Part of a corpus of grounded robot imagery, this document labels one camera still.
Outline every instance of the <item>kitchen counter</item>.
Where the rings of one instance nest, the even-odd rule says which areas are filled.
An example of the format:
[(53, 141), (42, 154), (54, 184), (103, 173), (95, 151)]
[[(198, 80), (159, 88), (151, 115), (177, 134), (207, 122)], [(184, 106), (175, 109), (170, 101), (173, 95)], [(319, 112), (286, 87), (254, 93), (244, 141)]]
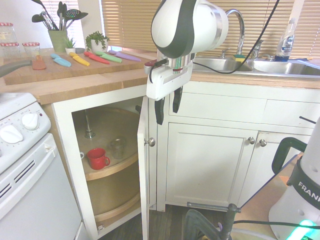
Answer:
[[(155, 53), (144, 53), (149, 59), (155, 58)], [(204, 74), (193, 73), (191, 81), (245, 84), (268, 87), (320, 89), (320, 81), (306, 78), (282, 78), (267, 76), (240, 76), (236, 74)], [(27, 92), (34, 95), (42, 104), (81, 98), (89, 95), (145, 85), (147, 75), (143, 69), (119, 71), (63, 79), (6, 85), (0, 78), (0, 92)]]

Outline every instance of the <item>white robot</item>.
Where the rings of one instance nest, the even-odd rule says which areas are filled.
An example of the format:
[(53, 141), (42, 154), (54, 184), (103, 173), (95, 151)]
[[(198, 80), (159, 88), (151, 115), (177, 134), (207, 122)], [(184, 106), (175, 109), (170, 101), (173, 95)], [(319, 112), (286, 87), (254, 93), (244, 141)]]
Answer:
[(146, 95), (155, 100), (158, 124), (163, 121), (164, 97), (174, 92), (176, 113), (182, 86), (190, 78), (195, 53), (217, 48), (226, 39), (228, 16), (206, 0), (163, 0), (151, 25), (158, 62), (151, 68)]

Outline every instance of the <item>stove knob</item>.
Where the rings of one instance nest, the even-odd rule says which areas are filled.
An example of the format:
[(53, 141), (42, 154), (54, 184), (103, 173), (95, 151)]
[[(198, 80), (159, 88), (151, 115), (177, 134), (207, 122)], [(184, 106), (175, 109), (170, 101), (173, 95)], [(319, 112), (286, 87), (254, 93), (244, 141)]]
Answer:
[(1, 128), (0, 137), (9, 144), (16, 144), (24, 139), (24, 136), (12, 125)]
[(38, 126), (38, 114), (36, 113), (27, 113), (22, 119), (22, 125), (28, 130), (36, 130)]

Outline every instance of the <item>wooden floor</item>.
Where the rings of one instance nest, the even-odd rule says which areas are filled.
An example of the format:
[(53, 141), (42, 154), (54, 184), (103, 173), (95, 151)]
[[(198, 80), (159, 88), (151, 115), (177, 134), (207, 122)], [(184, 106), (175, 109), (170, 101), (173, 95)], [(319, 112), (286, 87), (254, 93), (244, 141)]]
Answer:
[[(167, 205), (165, 212), (150, 211), (149, 240), (182, 240), (183, 223), (187, 211), (183, 206)], [(196, 209), (214, 226), (222, 223), (225, 213), (220, 211)], [(127, 221), (99, 240), (142, 240), (141, 214)]]

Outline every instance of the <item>cabinet door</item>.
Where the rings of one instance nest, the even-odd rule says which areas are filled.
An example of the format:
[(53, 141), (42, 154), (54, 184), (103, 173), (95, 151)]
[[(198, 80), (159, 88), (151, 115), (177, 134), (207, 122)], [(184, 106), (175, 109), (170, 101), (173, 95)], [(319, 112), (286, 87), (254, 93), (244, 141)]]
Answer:
[(140, 121), (139, 121), (138, 133), (137, 133), (143, 240), (148, 240), (148, 235), (149, 235), (149, 206), (150, 206), (149, 145), (145, 144), (145, 141), (148, 139), (149, 139), (148, 98), (145, 96), (143, 97), (143, 101), (142, 101)]
[[(274, 132), (259, 132), (254, 145), (254, 151), (245, 177), (239, 199), (239, 207), (245, 204), (260, 188), (262, 188), (273, 176), (272, 161), (282, 139), (293, 137), (308, 143), (310, 136), (285, 134)], [(300, 151), (291, 148), (285, 159), (284, 165)]]
[(258, 131), (169, 124), (166, 203), (237, 204)]

